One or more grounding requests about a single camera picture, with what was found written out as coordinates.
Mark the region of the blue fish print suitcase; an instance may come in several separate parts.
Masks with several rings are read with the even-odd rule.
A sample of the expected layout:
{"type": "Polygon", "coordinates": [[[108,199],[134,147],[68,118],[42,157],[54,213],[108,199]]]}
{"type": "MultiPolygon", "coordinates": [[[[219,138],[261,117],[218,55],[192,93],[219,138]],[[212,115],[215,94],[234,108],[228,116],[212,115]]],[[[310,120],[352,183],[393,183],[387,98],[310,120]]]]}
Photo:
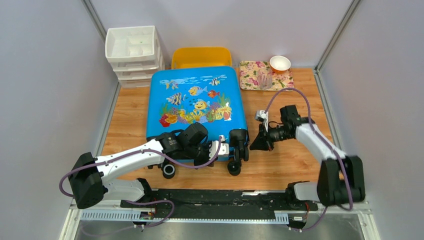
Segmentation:
{"type": "Polygon", "coordinates": [[[201,144],[224,136],[228,172],[237,176],[249,160],[249,132],[236,71],[230,66],[163,70],[151,79],[146,139],[175,131],[204,133],[201,144]]]}

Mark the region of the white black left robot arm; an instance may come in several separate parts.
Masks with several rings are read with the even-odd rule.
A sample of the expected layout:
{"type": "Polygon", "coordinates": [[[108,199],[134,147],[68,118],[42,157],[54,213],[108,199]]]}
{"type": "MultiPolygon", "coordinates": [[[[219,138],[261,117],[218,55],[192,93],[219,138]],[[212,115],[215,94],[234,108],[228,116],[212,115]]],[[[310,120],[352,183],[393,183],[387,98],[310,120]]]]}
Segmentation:
{"type": "Polygon", "coordinates": [[[148,142],[119,153],[93,156],[91,152],[80,155],[72,170],[62,179],[68,180],[79,209],[93,207],[103,200],[127,200],[148,207],[153,201],[150,186],[144,179],[120,180],[126,173],[143,167],[159,166],[166,178],[176,172],[182,159],[193,160],[194,169],[212,164],[229,155],[225,137],[208,140],[208,130],[200,123],[190,124],[185,130],[164,132],[148,142]]]}

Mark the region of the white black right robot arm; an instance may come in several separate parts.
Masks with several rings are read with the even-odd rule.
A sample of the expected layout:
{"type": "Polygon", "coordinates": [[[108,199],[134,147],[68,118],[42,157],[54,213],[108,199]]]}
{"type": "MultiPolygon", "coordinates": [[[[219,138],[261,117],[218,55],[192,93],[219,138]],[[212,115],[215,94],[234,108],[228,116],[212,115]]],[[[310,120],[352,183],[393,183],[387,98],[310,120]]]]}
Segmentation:
{"type": "Polygon", "coordinates": [[[347,155],[331,143],[313,120],[301,117],[295,105],[280,109],[282,125],[271,127],[269,114],[258,110],[258,135],[250,150],[272,151],[276,142],[296,139],[320,164],[317,182],[299,181],[288,184],[286,205],[299,209],[305,201],[319,202],[326,207],[358,203],[366,197],[363,162],[357,155],[347,155]]]}

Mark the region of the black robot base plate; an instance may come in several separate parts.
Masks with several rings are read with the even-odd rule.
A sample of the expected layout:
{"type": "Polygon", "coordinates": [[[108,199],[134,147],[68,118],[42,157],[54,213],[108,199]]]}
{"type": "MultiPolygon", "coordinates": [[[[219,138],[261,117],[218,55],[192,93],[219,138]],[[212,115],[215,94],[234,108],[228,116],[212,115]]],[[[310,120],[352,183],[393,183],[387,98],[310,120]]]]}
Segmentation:
{"type": "Polygon", "coordinates": [[[316,211],[312,201],[295,200],[286,192],[241,190],[158,189],[145,195],[143,203],[161,201],[152,207],[155,217],[165,217],[174,203],[174,219],[272,220],[276,211],[316,211]]]}

